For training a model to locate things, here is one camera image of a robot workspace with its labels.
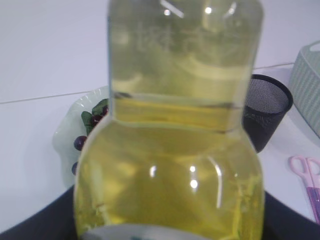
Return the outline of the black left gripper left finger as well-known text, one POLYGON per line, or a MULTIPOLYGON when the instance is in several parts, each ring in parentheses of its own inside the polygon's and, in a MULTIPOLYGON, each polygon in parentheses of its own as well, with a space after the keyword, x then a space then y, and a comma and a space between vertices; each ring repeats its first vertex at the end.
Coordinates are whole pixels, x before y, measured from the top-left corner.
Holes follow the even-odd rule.
POLYGON ((14 227, 2 232, 2 240, 76 240, 74 188, 14 227))

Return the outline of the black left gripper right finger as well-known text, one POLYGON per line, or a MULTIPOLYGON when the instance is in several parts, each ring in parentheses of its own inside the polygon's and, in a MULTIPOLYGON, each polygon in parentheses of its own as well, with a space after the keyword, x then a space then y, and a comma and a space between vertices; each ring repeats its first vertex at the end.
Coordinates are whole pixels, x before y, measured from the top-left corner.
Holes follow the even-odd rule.
POLYGON ((319 240, 320 226, 265 192, 263 240, 319 240))

